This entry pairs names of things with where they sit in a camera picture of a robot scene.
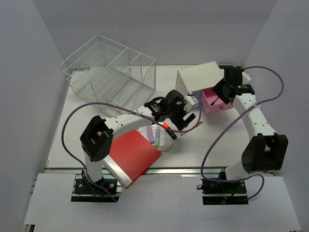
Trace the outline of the orange black highlighter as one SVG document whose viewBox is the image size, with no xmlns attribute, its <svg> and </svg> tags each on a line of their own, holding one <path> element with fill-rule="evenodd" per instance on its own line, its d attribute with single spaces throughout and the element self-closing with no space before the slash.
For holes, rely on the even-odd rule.
<svg viewBox="0 0 309 232">
<path fill-rule="evenodd" d="M 177 139 L 176 134 L 175 134 L 173 131 L 171 131 L 171 128 L 169 127 L 169 125 L 168 125 L 166 122 L 163 123 L 163 126 L 165 127 L 165 131 L 167 132 L 167 134 L 168 134 L 173 140 Z"/>
</svg>

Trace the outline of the white mini drawer cabinet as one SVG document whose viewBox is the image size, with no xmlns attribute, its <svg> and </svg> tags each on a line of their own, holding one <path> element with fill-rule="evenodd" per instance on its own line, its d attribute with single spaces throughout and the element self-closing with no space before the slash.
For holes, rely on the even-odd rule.
<svg viewBox="0 0 309 232">
<path fill-rule="evenodd" d="M 186 96 L 193 91 L 213 88 L 223 75 L 223 70 L 214 61 L 181 68 L 177 71 L 175 89 Z"/>
</svg>

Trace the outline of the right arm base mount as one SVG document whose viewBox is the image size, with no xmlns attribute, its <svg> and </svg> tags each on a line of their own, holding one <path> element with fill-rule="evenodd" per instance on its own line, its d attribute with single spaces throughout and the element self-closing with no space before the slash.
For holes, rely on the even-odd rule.
<svg viewBox="0 0 309 232">
<path fill-rule="evenodd" d="M 204 205 L 245 205 L 248 204 L 244 182 L 212 182 L 201 179 L 197 190 L 202 192 Z"/>
</svg>

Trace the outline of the pink drawer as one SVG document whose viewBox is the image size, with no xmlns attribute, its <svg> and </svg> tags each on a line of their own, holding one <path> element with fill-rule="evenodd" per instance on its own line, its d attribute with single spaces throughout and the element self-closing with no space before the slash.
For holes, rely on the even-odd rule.
<svg viewBox="0 0 309 232">
<path fill-rule="evenodd" d="M 202 105 L 205 109 L 206 114 L 215 113 L 215 112 L 233 108 L 231 103 L 225 104 L 220 98 L 213 106 L 210 106 L 210 104 L 217 97 L 218 96 L 212 91 L 212 88 L 206 88 L 202 90 L 201 95 L 200 95 L 200 100 L 202 102 Z"/>
</svg>

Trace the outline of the green highlighter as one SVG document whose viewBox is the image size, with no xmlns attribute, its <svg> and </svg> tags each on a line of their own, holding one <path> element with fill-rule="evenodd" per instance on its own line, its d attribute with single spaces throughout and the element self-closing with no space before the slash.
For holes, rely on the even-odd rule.
<svg viewBox="0 0 309 232">
<path fill-rule="evenodd" d="M 155 140 L 154 140 L 154 146 L 159 147 L 160 146 L 160 135 L 161 135 L 161 129 L 159 126 L 155 129 Z"/>
</svg>

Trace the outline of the red pen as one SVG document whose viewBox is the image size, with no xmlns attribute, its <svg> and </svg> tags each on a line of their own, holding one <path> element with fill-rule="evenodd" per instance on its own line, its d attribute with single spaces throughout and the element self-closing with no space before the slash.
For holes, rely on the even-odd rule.
<svg viewBox="0 0 309 232">
<path fill-rule="evenodd" d="M 196 127 L 198 127 L 198 126 L 200 126 L 200 125 L 202 125 L 202 124 L 203 124 L 203 121 L 198 122 L 196 125 L 193 126 L 193 129 L 195 129 Z M 187 134 L 187 133 L 188 133 L 188 132 L 181 133 L 180 136 L 184 136 L 184 135 Z"/>
</svg>

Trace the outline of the purple highlighter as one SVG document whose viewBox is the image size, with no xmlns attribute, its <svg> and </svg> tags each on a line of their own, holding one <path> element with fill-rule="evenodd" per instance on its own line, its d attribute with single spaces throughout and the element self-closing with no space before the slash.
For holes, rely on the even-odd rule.
<svg viewBox="0 0 309 232">
<path fill-rule="evenodd" d="M 147 126 L 147 135 L 148 135 L 149 142 L 151 144 L 154 144 L 155 138 L 154 138 L 154 135 L 153 135 L 152 126 Z"/>
</svg>

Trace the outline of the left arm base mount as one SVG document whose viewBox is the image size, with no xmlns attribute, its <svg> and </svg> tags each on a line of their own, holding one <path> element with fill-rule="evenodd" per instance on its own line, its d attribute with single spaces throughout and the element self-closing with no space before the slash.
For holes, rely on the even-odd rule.
<svg viewBox="0 0 309 232">
<path fill-rule="evenodd" d="M 118 189 L 120 186 L 115 178 L 103 177 L 93 184 L 86 173 L 82 170 L 81 175 L 74 180 L 72 202 L 115 203 L 119 200 L 121 190 Z"/>
</svg>

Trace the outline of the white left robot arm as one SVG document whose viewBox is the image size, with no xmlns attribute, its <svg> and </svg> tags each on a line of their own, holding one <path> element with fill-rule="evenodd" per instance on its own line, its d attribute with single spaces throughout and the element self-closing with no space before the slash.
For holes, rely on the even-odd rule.
<svg viewBox="0 0 309 232">
<path fill-rule="evenodd" d="M 126 110 L 123 115 L 107 119 L 93 117 L 80 137 L 85 154 L 85 187 L 92 193 L 101 190 L 103 166 L 124 188 L 130 186 L 136 178 L 110 154 L 113 140 L 166 119 L 183 131 L 196 117 L 195 114 L 185 116 L 198 105 L 198 99 L 192 93 L 183 96 L 172 90 L 165 97 L 154 98 L 135 111 Z"/>
</svg>

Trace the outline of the periwinkle blue drawer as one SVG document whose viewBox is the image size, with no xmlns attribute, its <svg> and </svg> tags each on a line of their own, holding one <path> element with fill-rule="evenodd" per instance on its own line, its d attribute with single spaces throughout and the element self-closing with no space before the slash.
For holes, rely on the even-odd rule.
<svg viewBox="0 0 309 232">
<path fill-rule="evenodd" d="M 193 91 L 192 93 L 199 99 L 201 95 L 201 90 Z"/>
</svg>

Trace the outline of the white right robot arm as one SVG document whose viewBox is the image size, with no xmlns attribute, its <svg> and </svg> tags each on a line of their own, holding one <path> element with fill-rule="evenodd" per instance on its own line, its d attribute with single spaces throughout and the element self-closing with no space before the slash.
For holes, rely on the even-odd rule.
<svg viewBox="0 0 309 232">
<path fill-rule="evenodd" d="M 225 193 L 235 188 L 235 180 L 280 170 L 288 146 L 287 136 L 278 134 L 263 115 L 255 91 L 245 83 L 245 75 L 241 67 L 228 67 L 223 79 L 212 88 L 219 99 L 237 110 L 250 139 L 240 161 L 226 167 L 218 180 L 218 188 Z"/>
</svg>

